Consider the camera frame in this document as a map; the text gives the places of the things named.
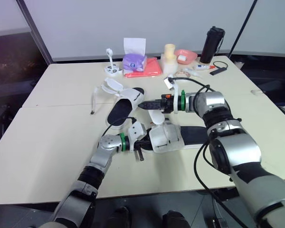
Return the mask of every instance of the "black insole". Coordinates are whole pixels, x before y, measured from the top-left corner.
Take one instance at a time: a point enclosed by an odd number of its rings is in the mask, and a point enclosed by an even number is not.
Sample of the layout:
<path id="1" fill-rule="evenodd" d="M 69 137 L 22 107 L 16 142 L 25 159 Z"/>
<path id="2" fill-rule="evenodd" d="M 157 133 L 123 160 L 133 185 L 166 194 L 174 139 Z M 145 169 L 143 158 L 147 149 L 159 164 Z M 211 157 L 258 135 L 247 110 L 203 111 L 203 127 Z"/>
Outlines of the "black insole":
<path id="1" fill-rule="evenodd" d="M 198 126 L 181 126 L 180 133 L 184 140 L 185 145 L 203 144 L 207 139 L 207 129 Z M 152 151 L 152 145 L 142 145 L 142 149 Z"/>
<path id="2" fill-rule="evenodd" d="M 133 88 L 137 91 L 144 93 L 144 90 L 142 88 Z M 128 117 L 130 112 L 132 111 L 132 105 L 131 102 L 128 99 L 120 99 L 111 110 L 109 116 L 108 116 L 108 123 L 113 124 L 113 126 L 120 126 L 122 125 L 126 119 L 119 120 L 115 123 L 116 120 L 120 118 Z"/>

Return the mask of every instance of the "black charger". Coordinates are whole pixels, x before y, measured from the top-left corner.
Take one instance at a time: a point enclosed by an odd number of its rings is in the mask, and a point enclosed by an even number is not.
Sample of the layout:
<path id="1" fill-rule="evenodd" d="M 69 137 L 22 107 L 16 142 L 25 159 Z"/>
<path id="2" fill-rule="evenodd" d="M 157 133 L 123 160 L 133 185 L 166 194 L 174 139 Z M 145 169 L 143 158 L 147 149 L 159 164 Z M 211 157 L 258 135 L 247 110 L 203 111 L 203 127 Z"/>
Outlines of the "black charger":
<path id="1" fill-rule="evenodd" d="M 219 67 L 218 65 L 215 65 L 215 63 L 223 63 L 223 64 L 225 64 L 226 66 L 225 66 L 225 67 Z M 222 61 L 214 61 L 214 62 L 213 62 L 213 65 L 217 68 L 217 70 L 211 71 L 211 72 L 210 72 L 211 75 L 219 74 L 219 73 L 221 73 L 221 72 L 227 70 L 227 68 L 228 68 L 228 64 L 225 63 L 225 62 L 222 62 Z"/>

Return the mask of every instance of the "pink bowl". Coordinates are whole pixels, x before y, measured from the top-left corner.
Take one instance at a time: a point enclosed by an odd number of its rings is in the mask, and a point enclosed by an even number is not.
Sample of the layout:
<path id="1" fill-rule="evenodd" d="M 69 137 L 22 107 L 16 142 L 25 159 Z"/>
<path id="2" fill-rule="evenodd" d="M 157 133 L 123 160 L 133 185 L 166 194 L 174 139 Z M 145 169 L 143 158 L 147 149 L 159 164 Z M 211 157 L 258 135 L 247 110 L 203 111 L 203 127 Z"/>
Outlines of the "pink bowl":
<path id="1" fill-rule="evenodd" d="M 184 49 L 176 50 L 174 54 L 176 55 L 176 57 L 178 57 L 179 55 L 185 56 L 187 58 L 186 61 L 177 60 L 178 63 L 185 65 L 192 63 L 198 57 L 198 54 L 196 54 L 195 52 Z"/>

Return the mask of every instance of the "white tissue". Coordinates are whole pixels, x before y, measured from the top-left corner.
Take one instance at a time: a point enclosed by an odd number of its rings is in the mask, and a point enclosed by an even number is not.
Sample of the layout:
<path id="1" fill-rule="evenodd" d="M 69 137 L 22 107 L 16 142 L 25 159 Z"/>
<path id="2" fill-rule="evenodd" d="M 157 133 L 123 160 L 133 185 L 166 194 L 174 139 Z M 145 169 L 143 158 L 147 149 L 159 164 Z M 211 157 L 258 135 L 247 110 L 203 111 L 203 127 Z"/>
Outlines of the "white tissue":
<path id="1" fill-rule="evenodd" d="M 123 38 L 123 41 L 125 54 L 139 54 L 144 56 L 146 51 L 145 38 Z"/>

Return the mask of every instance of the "green ring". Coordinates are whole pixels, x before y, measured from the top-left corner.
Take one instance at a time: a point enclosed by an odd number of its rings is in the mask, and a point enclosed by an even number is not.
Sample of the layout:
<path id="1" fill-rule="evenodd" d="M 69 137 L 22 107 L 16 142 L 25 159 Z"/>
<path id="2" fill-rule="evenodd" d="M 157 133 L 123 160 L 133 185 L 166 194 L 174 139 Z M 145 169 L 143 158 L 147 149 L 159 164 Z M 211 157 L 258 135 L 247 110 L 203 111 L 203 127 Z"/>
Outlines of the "green ring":
<path id="1" fill-rule="evenodd" d="M 120 133 L 120 138 L 122 139 L 122 151 L 125 151 L 125 138 L 124 138 L 124 133 Z"/>
<path id="2" fill-rule="evenodd" d="M 181 104 L 181 110 L 185 111 L 185 90 L 181 91 L 181 97 L 180 97 L 180 104 Z"/>

